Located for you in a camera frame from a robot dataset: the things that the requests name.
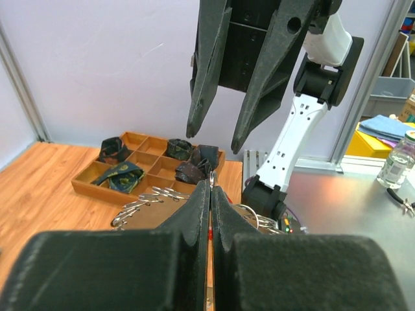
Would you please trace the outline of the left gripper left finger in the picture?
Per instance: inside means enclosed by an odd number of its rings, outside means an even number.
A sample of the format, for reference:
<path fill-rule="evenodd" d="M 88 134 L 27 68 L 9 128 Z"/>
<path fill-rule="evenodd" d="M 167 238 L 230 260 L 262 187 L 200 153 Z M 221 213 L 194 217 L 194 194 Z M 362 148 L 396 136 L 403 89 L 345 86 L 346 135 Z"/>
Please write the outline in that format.
<path fill-rule="evenodd" d="M 154 229 L 44 231 L 21 250 L 2 310 L 203 310 L 211 187 Z"/>

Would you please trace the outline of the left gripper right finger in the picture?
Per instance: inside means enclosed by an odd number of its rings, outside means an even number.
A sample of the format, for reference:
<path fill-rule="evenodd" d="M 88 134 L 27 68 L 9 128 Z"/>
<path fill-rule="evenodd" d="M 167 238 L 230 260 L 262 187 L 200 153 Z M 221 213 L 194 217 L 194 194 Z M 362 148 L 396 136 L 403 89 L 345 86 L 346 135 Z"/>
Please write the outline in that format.
<path fill-rule="evenodd" d="M 211 191 L 216 310 L 407 310 L 385 252 L 353 235 L 266 235 Z"/>

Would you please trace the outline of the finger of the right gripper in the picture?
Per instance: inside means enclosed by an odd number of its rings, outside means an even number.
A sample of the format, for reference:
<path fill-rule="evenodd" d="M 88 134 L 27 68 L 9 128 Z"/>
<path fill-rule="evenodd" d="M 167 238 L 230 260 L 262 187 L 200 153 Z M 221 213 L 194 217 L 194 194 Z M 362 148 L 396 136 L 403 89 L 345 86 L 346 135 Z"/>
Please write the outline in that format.
<path fill-rule="evenodd" d="M 238 154 L 249 134 L 281 106 L 318 1 L 281 1 L 272 14 L 241 106 L 231 150 Z"/>
<path fill-rule="evenodd" d="M 217 93 L 231 13 L 229 1 L 200 2 L 186 126 L 188 138 L 199 132 Z"/>

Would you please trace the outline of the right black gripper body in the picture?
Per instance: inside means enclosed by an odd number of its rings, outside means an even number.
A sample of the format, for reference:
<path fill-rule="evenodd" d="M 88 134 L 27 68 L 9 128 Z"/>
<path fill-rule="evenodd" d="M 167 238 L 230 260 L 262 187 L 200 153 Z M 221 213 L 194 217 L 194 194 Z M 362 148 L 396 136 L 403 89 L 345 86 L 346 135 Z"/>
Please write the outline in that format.
<path fill-rule="evenodd" d="M 246 95 L 272 14 L 281 1 L 229 2 L 232 13 L 218 87 Z M 323 33 L 329 18 L 338 12 L 340 6 L 340 1 L 318 1 L 318 10 L 306 35 Z"/>

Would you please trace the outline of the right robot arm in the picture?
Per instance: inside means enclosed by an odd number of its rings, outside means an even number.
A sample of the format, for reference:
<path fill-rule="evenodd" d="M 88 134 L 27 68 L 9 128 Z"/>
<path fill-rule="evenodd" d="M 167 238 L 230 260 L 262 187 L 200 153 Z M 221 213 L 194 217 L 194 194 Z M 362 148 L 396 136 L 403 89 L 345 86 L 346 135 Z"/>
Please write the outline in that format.
<path fill-rule="evenodd" d="M 364 40 L 347 32 L 340 1 L 201 1 L 190 81 L 186 135 L 194 137 L 218 87 L 244 93 L 231 149 L 281 106 L 289 82 L 289 115 L 242 203 L 279 220 L 291 174 L 312 130 L 338 106 Z"/>

